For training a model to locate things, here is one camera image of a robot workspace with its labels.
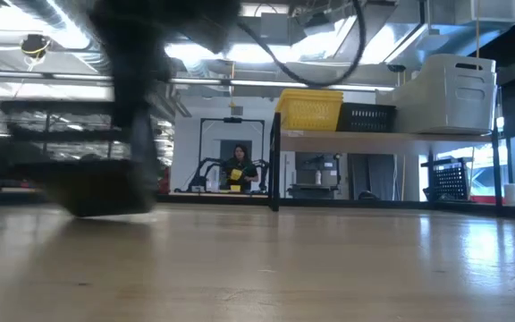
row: long hair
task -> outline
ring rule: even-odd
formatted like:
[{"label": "long hair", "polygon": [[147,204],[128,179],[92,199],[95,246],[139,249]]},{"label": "long hair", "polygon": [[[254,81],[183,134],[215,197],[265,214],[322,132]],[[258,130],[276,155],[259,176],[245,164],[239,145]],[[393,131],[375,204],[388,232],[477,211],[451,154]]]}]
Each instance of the long hair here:
[{"label": "long hair", "polygon": [[251,160],[249,159],[249,155],[248,155],[248,148],[246,148],[245,145],[243,144],[236,144],[236,147],[233,148],[233,158],[237,159],[236,158],[236,149],[237,148],[241,148],[241,150],[243,151],[243,162],[251,162]]}]

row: wooden floor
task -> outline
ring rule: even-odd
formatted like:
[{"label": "wooden floor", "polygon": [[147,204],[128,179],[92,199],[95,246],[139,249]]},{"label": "wooden floor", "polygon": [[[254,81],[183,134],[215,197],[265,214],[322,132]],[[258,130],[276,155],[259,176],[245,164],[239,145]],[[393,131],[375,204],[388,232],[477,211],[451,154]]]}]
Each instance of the wooden floor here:
[{"label": "wooden floor", "polygon": [[515,222],[173,205],[0,208],[0,321],[515,322]]}]

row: woman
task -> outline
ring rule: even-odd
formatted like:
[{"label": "woman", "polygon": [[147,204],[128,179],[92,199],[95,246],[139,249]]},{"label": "woman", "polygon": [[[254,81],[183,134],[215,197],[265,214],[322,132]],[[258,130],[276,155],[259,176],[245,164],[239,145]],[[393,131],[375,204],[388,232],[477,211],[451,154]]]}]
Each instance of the woman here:
[{"label": "woman", "polygon": [[[242,172],[238,180],[231,178],[234,169]],[[228,185],[239,185],[245,193],[251,192],[252,182],[259,182],[258,170],[248,157],[248,148],[241,144],[236,145],[233,150],[233,157],[226,163],[225,172],[228,175]]]}]

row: black shirt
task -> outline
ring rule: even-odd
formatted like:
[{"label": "black shirt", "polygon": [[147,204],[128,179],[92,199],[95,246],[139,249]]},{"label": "black shirt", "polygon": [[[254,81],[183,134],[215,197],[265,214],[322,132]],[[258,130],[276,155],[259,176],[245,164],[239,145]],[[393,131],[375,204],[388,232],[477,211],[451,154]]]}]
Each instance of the black shirt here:
[{"label": "black shirt", "polygon": [[[230,174],[233,169],[237,169],[243,172],[239,180],[230,179]],[[258,175],[258,170],[251,164],[251,161],[238,161],[237,158],[233,157],[229,159],[225,164],[225,172],[228,178],[228,185],[240,185],[241,191],[251,191],[251,182],[247,182],[245,178],[255,177]]]}]

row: white storage bin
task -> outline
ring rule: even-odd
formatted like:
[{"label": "white storage bin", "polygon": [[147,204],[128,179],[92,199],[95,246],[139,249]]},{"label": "white storage bin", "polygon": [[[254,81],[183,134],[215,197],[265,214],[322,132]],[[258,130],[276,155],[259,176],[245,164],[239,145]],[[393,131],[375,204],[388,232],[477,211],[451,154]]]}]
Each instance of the white storage bin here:
[{"label": "white storage bin", "polygon": [[376,103],[397,106],[397,132],[487,134],[494,121],[495,68],[493,60],[432,55],[416,79],[377,93]]}]

